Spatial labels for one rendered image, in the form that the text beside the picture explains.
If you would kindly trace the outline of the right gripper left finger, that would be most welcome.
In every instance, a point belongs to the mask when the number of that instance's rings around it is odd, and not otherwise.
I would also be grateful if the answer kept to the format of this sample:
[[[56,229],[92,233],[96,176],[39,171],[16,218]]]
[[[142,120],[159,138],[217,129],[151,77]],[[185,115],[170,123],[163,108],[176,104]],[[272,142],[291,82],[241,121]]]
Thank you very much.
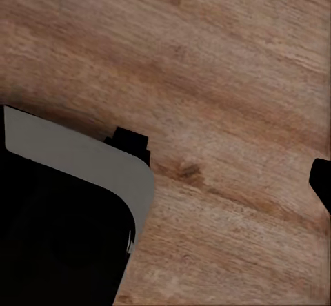
[[[0,241],[35,185],[30,159],[0,166]]]

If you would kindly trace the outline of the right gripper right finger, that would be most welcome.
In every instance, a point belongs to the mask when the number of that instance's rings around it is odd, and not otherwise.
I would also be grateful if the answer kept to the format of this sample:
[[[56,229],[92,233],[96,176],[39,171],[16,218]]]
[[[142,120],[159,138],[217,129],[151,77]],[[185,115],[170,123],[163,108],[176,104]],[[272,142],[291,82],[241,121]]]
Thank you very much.
[[[315,159],[309,182],[331,214],[331,161]]]

